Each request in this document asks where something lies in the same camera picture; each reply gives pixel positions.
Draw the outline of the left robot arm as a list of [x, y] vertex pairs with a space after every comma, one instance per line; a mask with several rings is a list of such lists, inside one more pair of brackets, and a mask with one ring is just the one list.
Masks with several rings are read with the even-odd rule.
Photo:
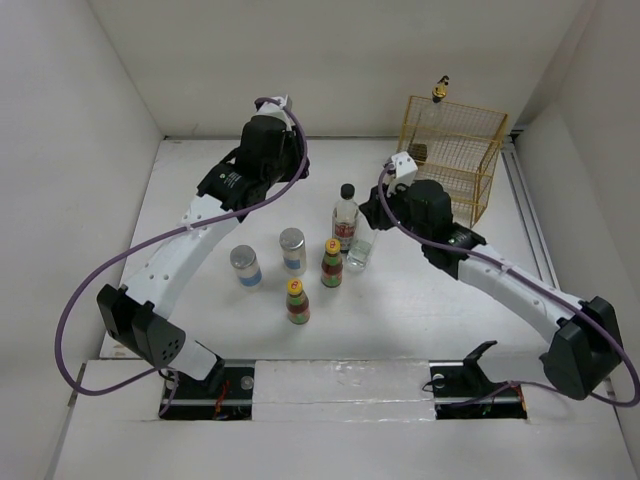
[[263, 104], [244, 126], [238, 147], [198, 184], [178, 227], [146, 264], [118, 287], [97, 296], [107, 333], [157, 369], [188, 376], [201, 396], [222, 387], [223, 361], [170, 323], [175, 304], [214, 247], [247, 215], [275, 200], [308, 170], [303, 130], [287, 108]]

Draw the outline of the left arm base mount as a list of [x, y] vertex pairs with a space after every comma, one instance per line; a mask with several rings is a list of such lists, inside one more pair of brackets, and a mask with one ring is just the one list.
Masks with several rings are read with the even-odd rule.
[[172, 421], [245, 421], [252, 418], [255, 360], [231, 360], [210, 393], [195, 380], [161, 371], [164, 380], [158, 416]]

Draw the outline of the dark liquid square bottle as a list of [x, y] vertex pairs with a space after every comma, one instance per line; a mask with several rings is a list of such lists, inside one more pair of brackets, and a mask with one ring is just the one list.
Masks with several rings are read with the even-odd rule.
[[443, 75], [433, 87], [430, 100], [420, 108], [408, 148], [409, 155], [417, 163], [424, 163], [428, 159], [440, 135], [443, 101], [447, 96], [449, 81], [449, 76]]

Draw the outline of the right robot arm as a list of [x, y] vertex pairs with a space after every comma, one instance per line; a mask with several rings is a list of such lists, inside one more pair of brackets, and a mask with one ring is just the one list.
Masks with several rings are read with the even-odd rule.
[[392, 190], [379, 184], [359, 207], [374, 230], [393, 227], [418, 241], [435, 268], [491, 296], [548, 343], [540, 357], [559, 393], [583, 400], [619, 365], [629, 365], [615, 311], [606, 300], [565, 294], [502, 258], [453, 219], [451, 198], [434, 180]]

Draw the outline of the clear square oil bottle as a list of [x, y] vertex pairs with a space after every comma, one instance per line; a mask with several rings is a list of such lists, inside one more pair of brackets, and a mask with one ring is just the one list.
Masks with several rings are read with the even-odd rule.
[[367, 267], [373, 256], [377, 234], [378, 231], [371, 229], [367, 222], [358, 227], [346, 257], [349, 268], [362, 271]]

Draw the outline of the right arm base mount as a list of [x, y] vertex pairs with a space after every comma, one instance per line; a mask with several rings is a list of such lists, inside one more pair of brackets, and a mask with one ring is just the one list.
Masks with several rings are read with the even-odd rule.
[[506, 381], [491, 381], [479, 365], [483, 354], [497, 344], [485, 341], [461, 360], [429, 362], [429, 379], [421, 391], [431, 394], [437, 420], [526, 420], [522, 389]]

